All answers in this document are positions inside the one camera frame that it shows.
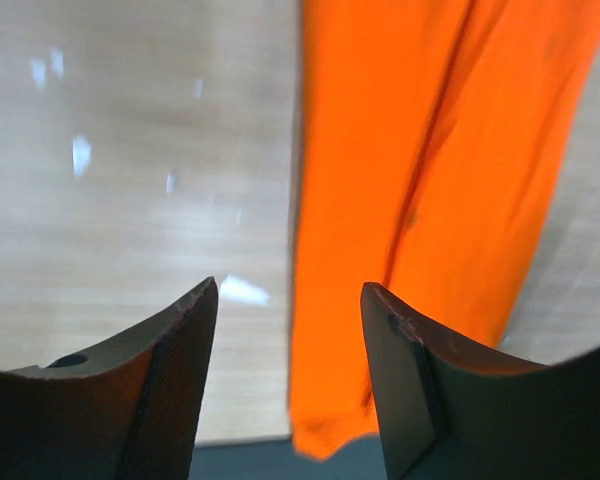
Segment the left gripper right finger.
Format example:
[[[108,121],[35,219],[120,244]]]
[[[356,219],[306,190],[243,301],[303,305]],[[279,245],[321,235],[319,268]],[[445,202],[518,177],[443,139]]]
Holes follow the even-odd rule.
[[[489,348],[366,283],[390,479],[600,479],[600,346],[553,365]]]

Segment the orange t shirt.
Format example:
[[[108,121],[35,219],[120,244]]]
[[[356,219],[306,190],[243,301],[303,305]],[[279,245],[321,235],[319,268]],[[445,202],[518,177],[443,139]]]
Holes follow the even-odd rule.
[[[378,423],[377,282],[497,346],[600,44],[600,1],[306,1],[290,417],[325,460]]]

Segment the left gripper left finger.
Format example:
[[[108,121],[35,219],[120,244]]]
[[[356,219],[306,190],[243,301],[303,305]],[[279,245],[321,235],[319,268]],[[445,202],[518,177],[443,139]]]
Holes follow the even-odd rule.
[[[0,371],[0,479],[185,479],[218,287],[52,364]]]

